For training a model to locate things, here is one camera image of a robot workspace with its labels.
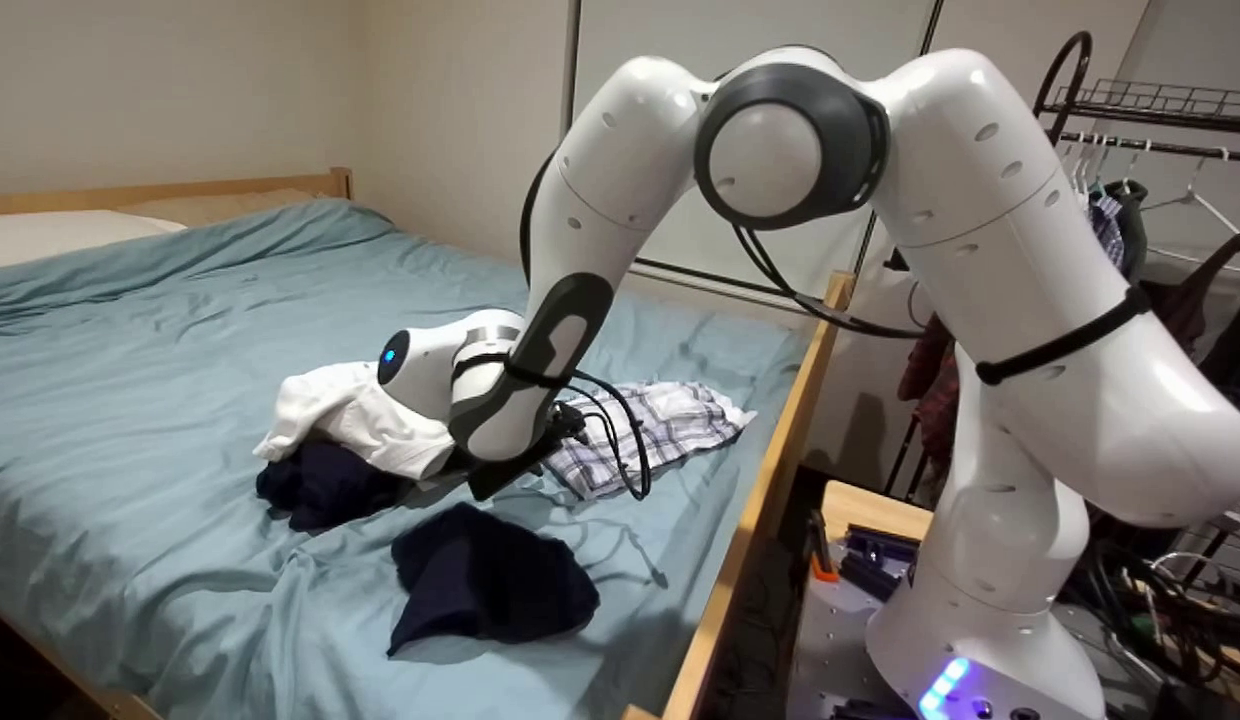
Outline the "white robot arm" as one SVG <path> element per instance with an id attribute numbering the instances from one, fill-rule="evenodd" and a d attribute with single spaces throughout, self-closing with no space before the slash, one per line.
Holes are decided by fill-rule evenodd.
<path id="1" fill-rule="evenodd" d="M 1102 258 L 1043 127 L 979 52 L 880 80 L 817 50 L 714 80 L 618 64 L 528 191 L 528 306 L 394 333 L 379 387 L 503 477 L 688 187 L 736 227 L 873 208 L 954 342 L 952 472 L 868 628 L 880 680 L 920 720 L 1102 720 L 1100 678 L 1050 615 L 1087 517 L 1185 527 L 1240 504 L 1240 409 Z"/>

